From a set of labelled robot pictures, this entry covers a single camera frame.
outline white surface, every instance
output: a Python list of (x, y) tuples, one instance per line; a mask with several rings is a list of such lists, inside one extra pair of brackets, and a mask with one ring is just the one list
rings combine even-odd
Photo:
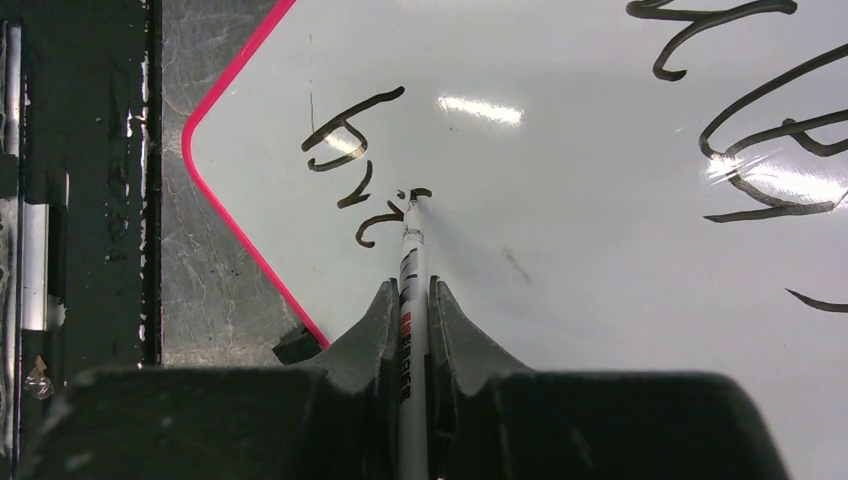
[[(848, 478), (848, 315), (784, 288), (848, 303), (848, 211), (716, 224), (764, 208), (726, 181), (698, 136), (725, 107), (845, 41), (843, 0), (803, 2), (696, 35), (655, 78), (687, 22), (641, 20), (609, 0), (299, 0), (202, 120), (200, 175), (330, 340), (396, 275), (402, 224), (359, 225), (426, 187), (428, 270), (466, 314), (537, 368), (697, 369), (738, 380), (797, 478)], [(742, 1), (675, 2), (714, 10)], [(724, 150), (848, 108), (848, 60), (735, 115)], [(356, 140), (301, 143), (343, 110), (364, 157), (313, 172)], [(812, 136), (846, 136), (845, 125)], [(364, 203), (339, 210), (373, 162)], [(846, 154), (791, 139), (745, 150), (749, 180), (781, 198), (838, 200)]]

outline rounded whiteboard corner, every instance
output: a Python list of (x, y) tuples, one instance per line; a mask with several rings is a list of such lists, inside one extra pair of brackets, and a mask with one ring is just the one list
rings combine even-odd
[(233, 79), (241, 72), (247, 62), (250, 61), (250, 58), (256, 53), (256, 50), (262, 45), (268, 35), (274, 30), (274, 27), (282, 20), (283, 16), (285, 16), (286, 12), (289, 11), (289, 8), (294, 4), (295, 0), (280, 0), (277, 2), (274, 7), (271, 8), (271, 11), (268, 12), (268, 15), (262, 20), (262, 23), (259, 24), (256, 31), (248, 39), (247, 43), (242, 47), (233, 61), (224, 69), (224, 72), (221, 74), (221, 77), (217, 82), (212, 86), (209, 92), (203, 97), (198, 104), (197, 108), (192, 112), (192, 114), (188, 117), (186, 121), (185, 128), (183, 128), (182, 133), (182, 153), (183, 159), (185, 160), (186, 169), (188, 169), (188, 174), (191, 176), (192, 180), (195, 182), (197, 187), (203, 192), (203, 195), (209, 200), (209, 203), (212, 204), (212, 207), (215, 211), (218, 212), (219, 215), (224, 219), (224, 222), (230, 229), (235, 233), (239, 242), (247, 249), (247, 252), (251, 257), (256, 261), (259, 265), (259, 268), (262, 272), (271, 280), (271, 283), (279, 290), (279, 292), (283, 295), (283, 298), (286, 299), (291, 309), (295, 312), (295, 314), (300, 318), (303, 325), (309, 329), (310, 333), (315, 337), (318, 343), (321, 345), (321, 348), (327, 348), (330, 345), (329, 340), (326, 335), (318, 328), (315, 322), (309, 317), (303, 307), (297, 302), (294, 296), (291, 294), (289, 289), (280, 280), (280, 277), (274, 272), (265, 258), (259, 253), (259, 250), (244, 231), (239, 227), (236, 221), (233, 219), (232, 215), (224, 208), (224, 205), (220, 200), (215, 196), (215, 193), (209, 188), (209, 185), (204, 181), (200, 172), (197, 169), (197, 165), (194, 162), (194, 158), (192, 156), (191, 144), (192, 137), (194, 136), (194, 132), (197, 129), (197, 126), (209, 112), (215, 102), (221, 98), (221, 95), (227, 90), (230, 83), (232, 83)]

